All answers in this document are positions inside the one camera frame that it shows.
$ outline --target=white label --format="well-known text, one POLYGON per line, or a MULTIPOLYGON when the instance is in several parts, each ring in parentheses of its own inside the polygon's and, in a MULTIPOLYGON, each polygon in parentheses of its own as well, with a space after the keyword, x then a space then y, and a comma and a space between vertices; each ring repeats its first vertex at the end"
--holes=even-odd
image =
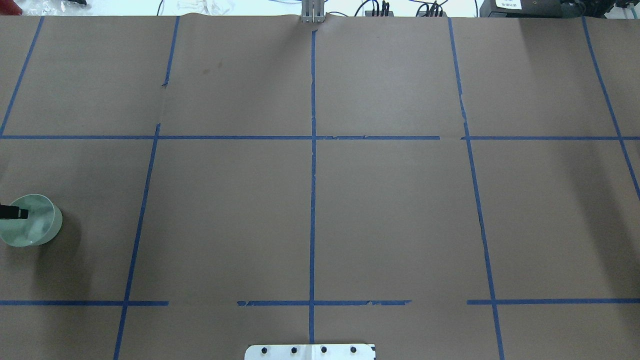
POLYGON ((520 0, 495 0, 495 5, 503 9, 522 10, 520 0))

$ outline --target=blue tape line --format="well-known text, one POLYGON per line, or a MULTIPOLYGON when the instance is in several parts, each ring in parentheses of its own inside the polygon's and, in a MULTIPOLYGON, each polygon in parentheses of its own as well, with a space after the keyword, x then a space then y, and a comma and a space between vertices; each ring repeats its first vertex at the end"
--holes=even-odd
POLYGON ((3 135, 14 140, 151 140, 152 135, 3 135))
MULTIPOLYGON (((0 300, 0 306, 123 306, 124 301, 0 300)), ((130 301, 129 306, 169 306, 168 301, 130 301)))
POLYGON ((316 32, 311 32, 311 216, 309 235, 309 343, 315 342, 316 300, 316 32))
POLYGON ((317 306, 405 306, 411 300, 316 300, 317 306))
POLYGON ((575 140, 602 141, 618 140, 617 136, 470 136, 469 140, 575 140))
POLYGON ((262 135, 163 135, 160 140, 311 140, 311 136, 262 135))
POLYGON ((593 51, 593 46, 591 45, 591 37, 589 36, 587 19, 584 16, 582 17, 582 27, 584 28, 584 36, 587 39, 587 46, 589 47, 589 52, 591 53, 591 60, 593 61, 593 67, 596 70, 596 75, 598 76, 598 81, 600 82, 600 87, 602 88, 604 99, 607 102, 607 107, 609 108, 609 113, 611 114, 611 120, 613 121, 613 126, 616 128, 616 134, 618 135, 618 140, 620 141, 620 147, 622 148, 622 153, 625 156, 625 161, 627 162, 627 168, 629 169, 629 174, 631 175, 631 180, 633 181, 634 187, 636 188, 636 195, 638 197, 638 200, 640 200, 640 186, 638 185, 638 181, 636 179, 636 173, 634 172, 634 167, 633 165, 631 165, 631 159, 629 158, 629 154, 627 152, 627 146, 625 145, 624 138, 622 137, 620 126, 618 125, 618 120, 616 119, 616 114, 613 111, 613 106, 611 106, 611 100, 609 98, 609 93, 607 93, 607 87, 604 85, 604 80, 602 79, 602 75, 600 73, 598 60, 596 60, 596 54, 593 51))
POLYGON ((253 300, 238 301, 238 306, 309 306, 307 300, 253 300))
POLYGON ((129 301, 128 306, 169 306, 168 301, 129 301))
POLYGON ((162 86, 169 84, 169 75, 171 74, 171 64, 173 63, 173 51, 175 50, 175 39, 178 37, 178 25, 180 24, 180 17, 175 17, 175 25, 173 27, 173 40, 171 40, 171 51, 169 52, 169 61, 166 64, 166 76, 164 77, 164 83, 162 86))
MULTIPOLYGON (((8 140, 153 140, 153 135, 3 135, 8 140)), ((313 140, 305 135, 161 135, 160 140, 313 140)), ((440 140, 439 136, 316 136, 316 140, 440 140)))
MULTIPOLYGON (((411 300, 315 300, 314 306, 405 306, 411 300)), ((238 306, 309 306, 306 300, 252 300, 238 301, 238 306)))
POLYGON ((640 304, 640 299, 497 299, 467 300, 467 305, 640 304))
POLYGON ((33 35, 33 40, 31 41, 31 47, 29 48, 27 57, 24 59, 24 64, 22 64, 22 70, 20 70, 18 81, 16 81, 15 83, 15 88, 13 88, 13 94, 11 95, 11 100, 9 100, 9 105, 6 107, 6 112, 4 113, 4 119, 2 121, 2 125, 0 125, 0 136, 4 134, 6 123, 9 121, 9 116, 11 115, 11 109, 13 108, 13 103, 15 102, 15 98, 18 95, 18 90, 20 89, 20 84, 22 83, 24 72, 27 70, 27 65, 29 65, 29 60, 31 59, 31 54, 33 54, 33 48, 36 46, 36 41, 38 40, 38 36, 40 35, 40 30, 42 29, 43 22, 44 22, 44 16, 41 16, 40 21, 38 21, 38 27, 36 28, 36 33, 33 35))
POLYGON ((149 194, 149 184, 151 182, 151 173, 154 170, 154 162, 156 160, 156 149, 158 145, 158 136, 160 134, 160 124, 156 125, 156 134, 154 135, 154 144, 151 147, 151 157, 149 158, 149 166, 147 169, 147 180, 145 181, 145 190, 142 195, 142 204, 140 206, 140 215, 138 217, 138 228, 136 230, 136 239, 133 243, 133 252, 131 254, 131 264, 129 265, 129 276, 127 278, 127 287, 124 291, 124 304, 122 313, 120 314, 120 325, 118 326, 118 337, 116 338, 116 347, 113 352, 113 360, 118 360, 120 355, 120 345, 122 344, 122 334, 124 332, 124 323, 127 319, 127 303, 131 294, 131 284, 133 282, 133 273, 136 268, 136 258, 138 257, 138 247, 140 245, 140 234, 142 233, 142 223, 145 218, 145 210, 147 208, 147 197, 149 194))
POLYGON ((440 140, 439 136, 371 136, 340 135, 318 136, 318 140, 440 140))
MULTIPOLYGON (((462 111, 462 117, 465 120, 465 138, 467 143, 467 152, 469 156, 469 165, 471 167, 471 178, 474 184, 474 194, 476 196, 476 208, 478 212, 478 221, 480 223, 480 233, 482 236, 482 243, 484 248, 484 265, 486 267, 486 277, 489 283, 489 293, 491 299, 495 300, 495 288, 493 287, 493 274, 491 271, 491 261, 489 259, 489 246, 486 241, 486 231, 484 230, 484 216, 482 212, 482 204, 480 203, 480 192, 478 190, 477 176, 476 176, 476 164, 474 163, 473 150, 471 148, 471 140, 469 133, 469 126, 467 122, 467 112, 465 111, 465 105, 462 102, 462 81, 460 79, 460 68, 458 67, 458 55, 456 54, 456 42, 453 36, 453 24, 451 18, 447 18, 449 21, 449 37, 451 38, 451 51, 453 52, 453 64, 456 70, 456 80, 458 81, 458 97, 460 98, 460 110, 462 111)), ((498 316, 498 307, 492 304, 493 308, 493 325, 495 327, 495 337, 498 344, 498 354, 500 360, 504 360, 504 348, 502 346, 502 332, 500 330, 500 319, 498 316)))

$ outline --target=black device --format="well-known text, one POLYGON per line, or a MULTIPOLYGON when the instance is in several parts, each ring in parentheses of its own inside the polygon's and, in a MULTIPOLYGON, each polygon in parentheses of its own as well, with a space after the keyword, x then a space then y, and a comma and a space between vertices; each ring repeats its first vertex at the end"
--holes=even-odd
POLYGON ((484 0, 480 17, 563 17, 560 0, 484 0))
POLYGON ((26 219, 29 218, 29 210, 20 209, 17 206, 0 205, 0 219, 26 219))

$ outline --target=grid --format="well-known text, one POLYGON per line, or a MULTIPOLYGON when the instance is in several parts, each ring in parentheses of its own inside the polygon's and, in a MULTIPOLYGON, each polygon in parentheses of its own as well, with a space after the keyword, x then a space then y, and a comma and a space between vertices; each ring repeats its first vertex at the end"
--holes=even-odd
MULTIPOLYGON (((171 44, 170 56, 168 59, 166 77, 164 79, 163 86, 169 85, 170 72, 173 60, 173 52, 176 46, 176 38, 179 29, 179 21, 180 18, 177 17, 175 20, 175 27, 173 32, 173 40, 171 44)), ((317 30, 313 30, 310 34, 311 36, 311 59, 310 59, 310 68, 311 68, 311 76, 312 76, 312 84, 311 84, 311 110, 310 114, 311 118, 311 126, 312 126, 312 134, 311 136, 216 136, 216 135, 176 135, 176 136, 165 136, 160 135, 161 125, 158 124, 156 126, 156 131, 154 135, 95 135, 95 136, 82 136, 82 135, 4 135, 4 129, 7 125, 7 122, 10 119, 10 113, 13 107, 13 103, 15 101, 16 96, 19 93, 20 84, 22 82, 22 78, 27 69, 29 59, 33 52, 33 49, 36 46, 36 41, 38 39, 38 35, 43 26, 44 18, 41 17, 38 23, 38 27, 36 29, 35 35, 33 37, 33 41, 31 43, 31 47, 29 48, 29 52, 26 56, 24 64, 22 66, 19 78, 15 85, 12 97, 10 99, 9 105, 7 107, 7 111, 5 113, 3 123, 0 126, 0 139, 22 139, 22 140, 45 140, 45 139, 64 139, 64 140, 153 140, 150 159, 148 163, 147 176, 145 181, 145 187, 143 191, 143 198, 140 206, 140 213, 138 217, 138 227, 136 230, 136 235, 134 238, 134 247, 131 255, 131 262, 129 265, 129 274, 127 277, 127 284, 125 287, 125 294, 123 301, 101 301, 101 300, 0 300, 0 306, 116 306, 121 307, 121 317, 120 324, 118 328, 118 336, 116 339, 116 345, 114 349, 114 359, 118 359, 120 352, 120 345, 122 343, 122 336, 124 333, 125 321, 127 316, 127 308, 129 306, 169 306, 169 301, 158 301, 158 300, 145 300, 145 301, 132 301, 129 300, 131 293, 131 285, 134 276, 134 269, 136 265, 136 258, 138 255, 138 246, 140 243, 140 236, 143 227, 143 220, 145 216, 145 209, 147 205, 148 191, 150 186, 150 180, 152 177, 152 171, 155 162, 156 149, 158 142, 160 140, 308 140, 311 144, 312 148, 312 159, 311 159, 311 184, 310 184, 310 200, 311 200, 311 208, 310 208, 310 231, 309 231, 309 299, 308 300, 249 300, 249 301, 238 301, 237 305, 239 307, 252 307, 252 306, 305 306, 308 307, 308 338, 309 342, 314 342, 314 320, 315 313, 314 309, 316 306, 362 306, 362 305, 381 305, 381 306, 406 306, 410 304, 411 300, 316 300, 315 293, 315 240, 316 240, 316 144, 317 141, 324 140, 439 140, 439 136, 360 136, 360 135, 349 135, 349 136, 326 136, 326 135, 318 135, 316 133, 316 33, 317 30)), ((602 93, 607 103, 607 107, 609 113, 611 115, 611 120, 616 130, 617 136, 472 136, 468 127, 468 119, 467 112, 465 111, 465 106, 463 103, 463 87, 462 80, 460 76, 460 70, 458 67, 458 56, 456 54, 456 45, 454 39, 454 32, 452 26, 452 20, 448 19, 449 23, 449 34, 451 38, 451 49, 453 53, 454 60, 454 68, 456 73, 456 80, 458 86, 458 95, 460 99, 460 109, 461 114, 464 119, 464 129, 465 136, 461 139, 465 141, 468 152, 468 160, 470 165, 470 173, 472 177, 473 187, 474 187, 474 195, 476 201, 477 215, 478 221, 481 230, 481 238, 483 241, 483 249, 484 249, 484 260, 486 267, 486 276, 488 280, 488 288, 490 293, 490 299, 471 299, 467 301, 468 305, 472 306, 491 306, 493 313, 493 322, 495 327, 495 334, 497 340, 497 348, 499 357, 501 360, 505 359, 504 349, 502 344, 502 333, 500 329, 500 320, 499 320, 499 308, 498 306, 507 306, 507 305, 527 305, 527 304, 536 304, 536 305, 552 305, 552 304, 640 304, 640 299, 620 299, 620 298, 611 298, 611 299, 497 299, 495 295, 493 274, 491 268, 490 261, 490 251, 488 246, 488 239, 484 226, 484 216, 481 204, 481 196, 480 196, 480 187, 478 185, 478 180, 476 176, 476 165, 474 161, 474 153, 472 149, 472 143, 474 141, 501 141, 501 140, 510 140, 510 141, 531 141, 531 140, 546 140, 546 141, 618 141, 620 143, 621 151, 623 153, 625 162, 628 167, 628 171, 631 177, 631 180, 634 184, 636 195, 640 200, 640 188, 637 182, 637 178, 631 164, 631 160, 629 158, 627 148, 625 147, 625 140, 628 141, 638 141, 640 140, 640 136, 623 136, 620 127, 618 126, 618 121, 616 120, 616 116, 611 105, 611 101, 609 95, 607 93, 607 89, 600 73, 600 69, 598 68, 598 62, 596 60, 596 56, 591 45, 591 39, 589 37, 589 30, 587 26, 587 22, 585 18, 582 18, 582 25, 584 28, 584 34, 586 37, 586 42, 591 54, 591 59, 593 60, 593 66, 595 72, 597 74, 600 86, 602 87, 602 93)))

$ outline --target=grid square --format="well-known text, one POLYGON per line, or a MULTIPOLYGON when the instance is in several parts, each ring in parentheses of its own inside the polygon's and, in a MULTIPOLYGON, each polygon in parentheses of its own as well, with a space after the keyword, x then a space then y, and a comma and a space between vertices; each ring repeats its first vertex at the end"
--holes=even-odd
POLYGON ((372 343, 378 359, 498 358, 491 307, 444 299, 316 307, 316 343, 323 342, 372 343))
POLYGON ((309 141, 162 140, 132 300, 308 299, 309 141))
POLYGON ((0 117, 4 118, 13 89, 27 57, 33 35, 38 28, 38 17, 4 17, 0 22, 0 117))
POLYGON ((7 204, 41 193, 63 215, 37 247, 0 246, 2 300, 122 300, 149 161, 149 140, 1 140, 7 204))
POLYGON ((47 17, 5 134, 148 135, 162 108, 174 22, 47 17))
POLYGON ((625 147, 638 178, 640 176, 640 141, 625 141, 625 147))
POLYGON ((640 79, 633 69, 640 61, 640 24, 637 21, 606 21, 587 18, 591 45, 607 87, 623 136, 640 136, 637 114, 640 102, 634 94, 640 92, 640 79), (611 34, 625 34, 612 37, 611 34))
POLYGON ((163 133, 311 135, 311 30, 294 15, 181 17, 163 133))
POLYGON ((453 26, 472 135, 616 135, 580 19, 453 26))
POLYGON ((319 135, 464 135, 446 19, 330 17, 316 48, 319 135))
POLYGON ((308 343, 307 329, 306 306, 130 307, 120 360, 244 359, 249 345, 308 343))
POLYGON ((500 306, 509 360, 640 357, 640 305, 500 306))
POLYGON ((2 359, 112 359, 120 307, 2 306, 2 359))
POLYGON ((320 142, 316 193, 316 299, 489 296, 464 142, 320 142))
POLYGON ((619 142, 473 147, 498 298, 640 297, 640 202, 619 142))

